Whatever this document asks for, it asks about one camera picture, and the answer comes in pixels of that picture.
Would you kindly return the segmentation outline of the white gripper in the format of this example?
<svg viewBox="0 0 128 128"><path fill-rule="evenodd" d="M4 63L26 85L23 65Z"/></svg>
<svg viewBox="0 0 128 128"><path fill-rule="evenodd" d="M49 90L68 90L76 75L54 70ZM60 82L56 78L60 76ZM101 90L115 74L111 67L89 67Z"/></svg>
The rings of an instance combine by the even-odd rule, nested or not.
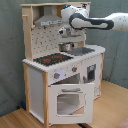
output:
<svg viewBox="0 0 128 128"><path fill-rule="evenodd" d="M83 40L83 32L72 28L62 27L58 31L58 38L61 43L79 42Z"/></svg>

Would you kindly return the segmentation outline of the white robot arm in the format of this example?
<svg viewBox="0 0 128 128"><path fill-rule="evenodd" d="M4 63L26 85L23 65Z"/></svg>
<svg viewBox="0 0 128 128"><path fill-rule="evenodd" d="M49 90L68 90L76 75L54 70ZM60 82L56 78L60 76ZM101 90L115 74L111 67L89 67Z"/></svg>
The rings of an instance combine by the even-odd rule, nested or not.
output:
<svg viewBox="0 0 128 128"><path fill-rule="evenodd" d="M63 27L58 31L62 43L85 40L85 29L128 32L128 13L112 13L104 18L90 18L85 8L66 5L61 10Z"/></svg>

